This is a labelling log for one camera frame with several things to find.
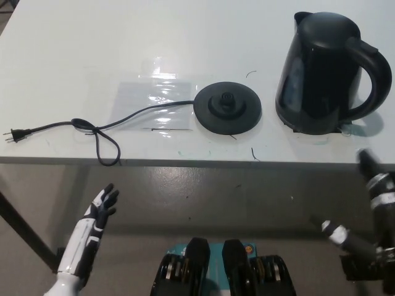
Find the power cord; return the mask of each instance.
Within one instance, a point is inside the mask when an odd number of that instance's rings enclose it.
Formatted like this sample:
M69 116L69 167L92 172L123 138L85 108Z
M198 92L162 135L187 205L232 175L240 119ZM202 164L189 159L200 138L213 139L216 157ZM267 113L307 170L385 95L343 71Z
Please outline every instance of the power cord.
M90 131L90 133L85 133L86 135L89 136L94 136L96 138L96 154L98 156L99 163L104 165L105 167L111 167L112 165L115 165L121 158L121 148L119 147L118 143L112 139L110 136L106 135L105 133L102 132L102 130L107 130L109 128L112 128L114 126L120 125L121 123L124 123L125 121L131 119L135 115L149 110L153 108L163 108L163 107L171 107L171 106L178 106L178 105L190 105L193 104L193 101L180 101L180 102L171 102L171 103L165 103L161 105L152 105L146 108L143 108L141 110L138 110L137 112L121 119L118 121L115 121L113 123L109 123L108 125L103 125L103 126L94 126L92 123L88 122L87 120L81 119L81 118L73 118L71 121L61 121L61 122L56 122L56 123L51 123L50 125L44 125L40 126L39 128L32 128L32 129L12 129L10 133L5 133L3 135L10 134L12 137L6 139L7 142L15 142L18 143L19 141L25 139L27 136L37 133L39 131L44 131L48 130L49 128L55 128L58 126L64 126L64 125L72 125L74 128L78 131ZM99 135L102 136L103 138L107 139L113 145L117 148L117 157L110 163L106 163L103 161L103 159L100 157L100 147L99 147Z

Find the black kettle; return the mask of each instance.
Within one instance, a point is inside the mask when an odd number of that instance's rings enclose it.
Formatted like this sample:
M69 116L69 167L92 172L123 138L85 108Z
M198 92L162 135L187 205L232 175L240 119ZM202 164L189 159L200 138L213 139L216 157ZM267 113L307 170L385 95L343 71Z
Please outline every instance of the black kettle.
M280 119L300 133L327 134L376 110L391 89L391 68L377 48L361 40L358 26L329 12L298 12L294 18L296 34L276 95ZM361 67L372 91L352 109Z

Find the concrete floor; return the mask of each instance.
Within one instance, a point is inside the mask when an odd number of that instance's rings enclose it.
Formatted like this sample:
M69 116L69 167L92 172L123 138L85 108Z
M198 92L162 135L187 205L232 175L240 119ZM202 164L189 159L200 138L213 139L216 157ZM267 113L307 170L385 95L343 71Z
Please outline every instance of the concrete floor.
M0 28L8 16L0 15ZM109 182L121 195L83 295L149 295L165 251L193 236L238 237L278 254L298 295L381 295L379 282L344 279L341 253L311 228L311 213L369 233L372 217L354 168L264 170L0 165L0 191L53 250L67 241ZM0 219L1 295L43 295L55 275Z

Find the black robotic component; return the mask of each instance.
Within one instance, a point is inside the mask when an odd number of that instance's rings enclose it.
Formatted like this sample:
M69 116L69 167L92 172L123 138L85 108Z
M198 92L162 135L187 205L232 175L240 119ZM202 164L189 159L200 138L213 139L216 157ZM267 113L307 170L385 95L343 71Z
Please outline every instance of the black robotic component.
M248 259L238 239L225 241L223 265L231 296L296 296L283 259L277 255Z
M383 281L383 292L395 295L395 185L366 151L359 152L359 170L365 179L373 211L376 244L367 242L344 226L316 216L311 222L349 255L341 256L348 281Z
M296 296L281 257L248 259L244 245L232 239L225 241L222 258L231 296ZM185 256L166 254L151 296L201 296L209 260L209 244L196 237L187 245Z
M152 285L151 296L201 295L209 260L209 243L197 237L186 246L185 256L166 254Z

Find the robotic arm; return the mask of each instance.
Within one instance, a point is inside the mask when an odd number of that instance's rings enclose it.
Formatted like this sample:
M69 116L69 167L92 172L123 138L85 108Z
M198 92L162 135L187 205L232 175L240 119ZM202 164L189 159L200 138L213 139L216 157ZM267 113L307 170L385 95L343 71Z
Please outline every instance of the robotic arm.
M383 281L383 292L395 294L395 185L366 151L359 152L359 170L365 179L370 196L370 208L376 244L359 238L350 230L333 221L316 216L311 222L320 228L329 240L348 252L341 256L343 270L349 281Z
M78 221L57 270L57 281L44 296L77 296L86 285L108 217L115 213L119 191L104 188Z

